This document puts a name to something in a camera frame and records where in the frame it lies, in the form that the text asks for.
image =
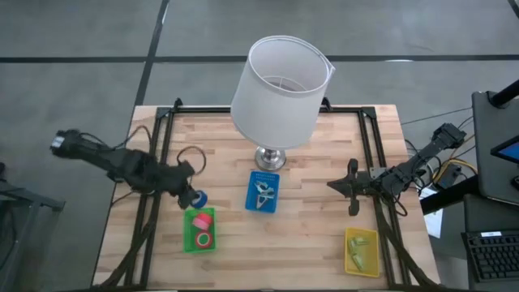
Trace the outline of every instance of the lamp shade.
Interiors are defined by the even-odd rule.
[[[273,150],[305,144],[335,68],[316,47],[293,36],[268,36],[249,51],[231,103],[237,130]]]

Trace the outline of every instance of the concrete floor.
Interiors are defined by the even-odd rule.
[[[161,0],[0,0],[0,57],[146,56]],[[272,34],[304,38],[326,54],[519,54],[519,19],[506,0],[171,0],[157,56],[246,55]],[[228,105],[242,63],[152,67],[145,105]],[[335,62],[334,104],[396,104],[402,122],[470,106],[500,90],[518,61]],[[102,171],[53,157],[58,129],[78,127],[116,144],[127,133],[143,63],[0,63],[0,161],[15,185],[66,200],[43,212],[17,290],[88,287],[114,185]],[[470,110],[404,125],[421,148],[443,122]],[[472,126],[466,130],[471,134]],[[475,154],[464,158],[475,163]],[[466,287],[459,233],[463,207],[432,239],[442,282]]]

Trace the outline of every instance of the lamp base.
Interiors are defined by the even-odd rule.
[[[279,170],[286,162],[285,151],[270,150],[263,147],[256,149],[256,165],[262,170]]]

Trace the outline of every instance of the computer screen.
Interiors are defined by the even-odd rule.
[[[494,147],[491,154],[519,164],[519,136]]]

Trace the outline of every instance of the keyboard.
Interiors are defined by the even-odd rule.
[[[480,282],[519,280],[519,230],[461,234]]]

